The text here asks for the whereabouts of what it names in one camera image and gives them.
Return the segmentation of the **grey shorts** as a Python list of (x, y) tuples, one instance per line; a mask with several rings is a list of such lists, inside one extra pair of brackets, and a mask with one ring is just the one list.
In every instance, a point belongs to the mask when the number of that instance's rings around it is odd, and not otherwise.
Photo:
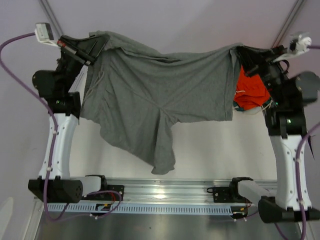
[(175, 168), (173, 125), (232, 120), (237, 44), (163, 54), (115, 32), (91, 35), (107, 43), (88, 68), (80, 115), (100, 126), (107, 143), (151, 165), (154, 175)]

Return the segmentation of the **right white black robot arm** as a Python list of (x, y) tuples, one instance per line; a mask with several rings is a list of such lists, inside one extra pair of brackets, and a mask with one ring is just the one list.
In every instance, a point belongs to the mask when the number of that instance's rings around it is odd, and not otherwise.
[(304, 108), (318, 98), (320, 79), (312, 71), (288, 77), (287, 49), (239, 46), (237, 55), (247, 77), (259, 76), (274, 105), (264, 113), (276, 160), (277, 190), (272, 194), (249, 177), (235, 177), (228, 186), (232, 203), (258, 207), (264, 223), (306, 222), (320, 218), (312, 206), (305, 175), (304, 149), (311, 135)]

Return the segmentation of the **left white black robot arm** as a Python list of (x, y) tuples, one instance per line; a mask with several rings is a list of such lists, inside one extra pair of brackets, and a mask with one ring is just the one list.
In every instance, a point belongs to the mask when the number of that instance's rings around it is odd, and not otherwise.
[(32, 77), (48, 106), (50, 129), (42, 167), (37, 178), (28, 181), (28, 189), (43, 203), (78, 203), (87, 189), (97, 200), (108, 196), (100, 176), (70, 177), (72, 139), (81, 113), (80, 93), (70, 89), (84, 67), (97, 61), (108, 40), (104, 35), (83, 39), (63, 35), (56, 44), (61, 53), (56, 69), (38, 70)]

